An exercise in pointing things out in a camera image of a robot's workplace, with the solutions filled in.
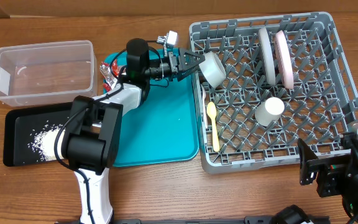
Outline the red foil wrapper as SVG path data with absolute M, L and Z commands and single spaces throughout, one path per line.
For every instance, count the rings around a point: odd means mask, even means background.
M 103 88 L 105 92 L 111 91 L 117 84 L 116 75 L 119 73 L 116 61 L 113 61 L 112 65 L 107 62 L 103 62 L 99 68 L 104 77 Z

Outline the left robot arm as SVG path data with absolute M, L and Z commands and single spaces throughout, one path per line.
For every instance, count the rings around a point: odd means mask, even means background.
M 57 161 L 75 173 L 80 187 L 82 212 L 78 223 L 113 223 L 114 210 L 109 201 L 109 170 L 116 160 L 122 117 L 147 99 L 152 80 L 182 80 L 206 61 L 203 54 L 172 48 L 177 33 L 159 36 L 156 44 L 163 54 L 150 59 L 151 41 L 131 39 L 121 51 L 126 64 L 118 72 L 113 63 L 107 73 L 115 81 L 109 92 L 95 96 L 77 96 L 66 123 L 58 131 L 53 145 Z

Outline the grey bowl with rice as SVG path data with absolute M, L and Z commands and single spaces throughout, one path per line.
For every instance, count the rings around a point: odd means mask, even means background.
M 226 79 L 226 71 L 215 53 L 208 52 L 203 56 L 204 61 L 199 64 L 200 70 L 206 81 L 216 88 Z

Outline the yellow plastic spoon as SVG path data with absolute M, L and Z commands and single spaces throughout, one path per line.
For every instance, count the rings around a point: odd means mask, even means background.
M 210 101 L 208 103 L 207 108 L 206 108 L 206 113 L 211 120 L 213 151 L 219 152 L 220 146 L 219 146 L 217 127 L 216 127 L 217 111 L 216 111 L 216 105 L 212 101 Z

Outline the grey plate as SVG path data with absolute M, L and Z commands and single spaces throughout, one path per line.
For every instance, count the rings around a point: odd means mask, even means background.
M 269 85 L 275 85 L 275 66 L 267 29 L 265 27 L 259 29 L 258 36 L 260 53 L 262 54 L 262 60 L 264 63 L 266 81 Z

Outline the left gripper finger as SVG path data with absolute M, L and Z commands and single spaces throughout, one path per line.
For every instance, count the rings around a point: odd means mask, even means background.
M 178 53 L 179 67 L 196 67 L 205 61 L 203 54 L 197 54 L 184 48 L 179 48 Z
M 178 73 L 176 74 L 177 81 L 178 82 L 182 81 L 187 76 L 189 76 L 192 73 L 194 73 L 195 71 L 197 71 L 197 69 L 199 69 L 199 65 L 193 65 L 188 68 L 179 68 Z

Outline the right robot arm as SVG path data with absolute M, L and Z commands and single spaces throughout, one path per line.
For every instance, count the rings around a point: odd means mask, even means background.
M 340 146 L 351 153 L 320 159 L 299 139 L 300 184 L 316 181 L 320 197 L 341 195 L 348 222 L 358 223 L 358 122 L 351 123 L 350 131 L 340 135 Z

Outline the white plastic utensil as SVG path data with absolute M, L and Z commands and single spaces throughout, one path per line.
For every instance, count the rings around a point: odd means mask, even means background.
M 203 121 L 204 121 L 204 126 L 205 126 L 205 129 L 208 129 L 208 119 L 207 119 L 206 104 L 205 104 L 206 91 L 205 91 L 203 85 L 201 85 L 201 97 L 202 97 L 202 105 L 203 105 Z

